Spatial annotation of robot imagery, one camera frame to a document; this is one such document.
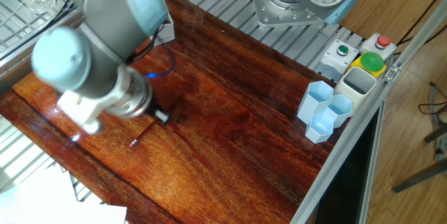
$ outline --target wooden floor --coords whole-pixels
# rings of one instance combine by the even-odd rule
[[[431,1],[360,0],[342,24],[364,37],[379,32],[397,43]],[[418,111],[418,104],[428,102],[429,81],[447,89],[446,42],[447,32],[424,46],[387,99],[368,223],[447,223],[446,175],[399,194],[391,191],[405,177],[435,162],[434,143],[423,142],[432,131],[431,118]]]

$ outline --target white paper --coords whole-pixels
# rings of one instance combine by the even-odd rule
[[[77,202],[70,174],[50,167],[0,194],[0,224],[123,224],[126,207]]]

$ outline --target green button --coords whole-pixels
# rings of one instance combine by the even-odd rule
[[[360,57],[360,62],[365,69],[376,72],[383,69],[385,61],[379,54],[374,52],[366,52]]]
[[[340,45],[337,49],[337,54],[339,54],[342,57],[346,56],[348,54],[348,52],[349,52],[349,48],[344,45]]]
[[[348,47],[346,47],[346,46],[340,46],[340,47],[338,47],[338,49],[341,51],[341,52],[343,52],[344,54],[347,54],[348,52],[349,52],[349,49],[348,49]]]

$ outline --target emergency stop button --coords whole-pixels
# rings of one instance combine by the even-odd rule
[[[391,40],[387,36],[379,36],[377,38],[376,46],[379,49],[384,49],[386,46],[388,46],[391,43]]]

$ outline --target wooden tabletop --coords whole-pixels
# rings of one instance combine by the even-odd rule
[[[128,207],[131,223],[289,223],[342,132],[313,144],[296,117],[307,85],[325,79],[185,0],[166,2],[177,65],[151,84],[167,126],[103,113],[105,130],[87,135],[33,74],[0,98],[0,114],[107,204]],[[134,67],[170,65],[156,47]]]

